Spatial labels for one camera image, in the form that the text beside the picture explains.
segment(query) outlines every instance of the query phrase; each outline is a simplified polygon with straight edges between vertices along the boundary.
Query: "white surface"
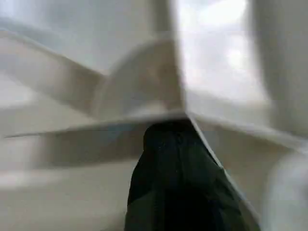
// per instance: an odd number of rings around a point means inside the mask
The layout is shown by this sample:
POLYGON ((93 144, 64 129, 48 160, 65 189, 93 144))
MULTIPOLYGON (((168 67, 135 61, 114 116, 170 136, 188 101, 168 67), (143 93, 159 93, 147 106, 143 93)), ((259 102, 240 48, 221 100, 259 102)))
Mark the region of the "white surface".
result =
POLYGON ((301 140, 284 132, 280 122, 285 111, 272 100, 281 86, 271 89, 264 81, 257 38, 252 33, 250 1, 176 0, 172 6, 187 112, 222 126, 297 146, 301 140))
POLYGON ((1 229, 123 230, 145 128, 1 140, 1 229))

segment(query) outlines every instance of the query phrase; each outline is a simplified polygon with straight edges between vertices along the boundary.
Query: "bright light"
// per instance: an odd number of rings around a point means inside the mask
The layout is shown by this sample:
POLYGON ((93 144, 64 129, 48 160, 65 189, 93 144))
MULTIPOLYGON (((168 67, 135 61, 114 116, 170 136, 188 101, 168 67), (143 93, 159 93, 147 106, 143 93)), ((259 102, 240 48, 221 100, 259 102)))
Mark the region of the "bright light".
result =
POLYGON ((245 0, 221 0, 206 6, 201 11, 200 20, 206 26, 224 26, 241 19, 245 12, 245 0))

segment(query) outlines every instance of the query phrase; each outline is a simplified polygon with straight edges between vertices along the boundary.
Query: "dark cloth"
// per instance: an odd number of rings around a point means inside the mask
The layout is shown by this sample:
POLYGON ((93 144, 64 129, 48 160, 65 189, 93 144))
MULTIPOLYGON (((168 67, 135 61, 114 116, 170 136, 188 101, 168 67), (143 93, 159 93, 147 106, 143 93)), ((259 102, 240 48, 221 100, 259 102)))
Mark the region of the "dark cloth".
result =
POLYGON ((150 126, 125 231, 246 231, 233 189, 189 121, 150 126))

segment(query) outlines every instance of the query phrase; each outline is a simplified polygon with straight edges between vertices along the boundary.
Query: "dark green fabric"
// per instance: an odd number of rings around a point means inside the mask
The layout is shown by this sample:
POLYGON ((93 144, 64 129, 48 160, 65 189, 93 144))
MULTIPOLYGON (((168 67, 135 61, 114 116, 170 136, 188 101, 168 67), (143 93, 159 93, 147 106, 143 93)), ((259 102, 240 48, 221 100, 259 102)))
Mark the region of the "dark green fabric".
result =
POLYGON ((149 127, 125 231, 246 231, 233 189, 189 121, 149 127))

